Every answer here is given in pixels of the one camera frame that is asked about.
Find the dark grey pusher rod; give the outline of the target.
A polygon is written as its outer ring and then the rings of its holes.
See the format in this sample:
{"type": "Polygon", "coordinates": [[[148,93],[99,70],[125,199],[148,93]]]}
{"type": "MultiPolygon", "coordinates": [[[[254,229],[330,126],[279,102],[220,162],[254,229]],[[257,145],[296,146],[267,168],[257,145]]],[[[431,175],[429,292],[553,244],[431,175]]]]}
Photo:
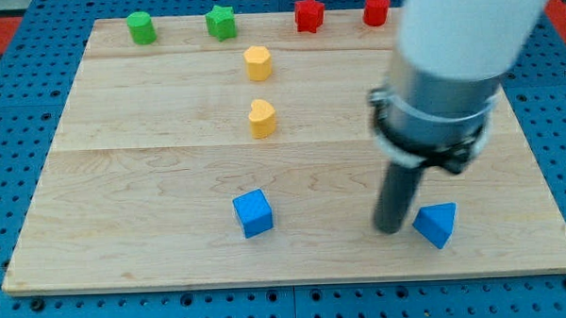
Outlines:
{"type": "Polygon", "coordinates": [[[378,230],[391,235],[401,229],[424,171],[422,166],[408,168],[395,162],[388,166],[373,216],[378,230]]]}

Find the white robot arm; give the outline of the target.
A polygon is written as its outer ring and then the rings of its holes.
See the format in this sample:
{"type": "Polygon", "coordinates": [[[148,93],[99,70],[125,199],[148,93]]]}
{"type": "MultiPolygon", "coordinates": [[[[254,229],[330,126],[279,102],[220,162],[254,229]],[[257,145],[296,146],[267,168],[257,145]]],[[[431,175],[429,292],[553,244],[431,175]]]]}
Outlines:
{"type": "Polygon", "coordinates": [[[460,174],[491,131],[500,76],[548,0],[404,0],[390,68],[370,91],[376,143],[391,163],[374,226],[397,232],[423,172],[460,174]]]}

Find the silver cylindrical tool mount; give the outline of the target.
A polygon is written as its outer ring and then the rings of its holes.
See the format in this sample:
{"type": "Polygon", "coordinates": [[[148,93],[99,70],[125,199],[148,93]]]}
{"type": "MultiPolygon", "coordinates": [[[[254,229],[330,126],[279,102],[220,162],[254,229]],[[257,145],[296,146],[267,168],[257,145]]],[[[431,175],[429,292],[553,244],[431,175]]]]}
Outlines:
{"type": "Polygon", "coordinates": [[[395,51],[382,85],[368,97],[375,142],[406,169],[461,174],[487,144],[498,88],[496,77],[436,75],[395,51]]]}

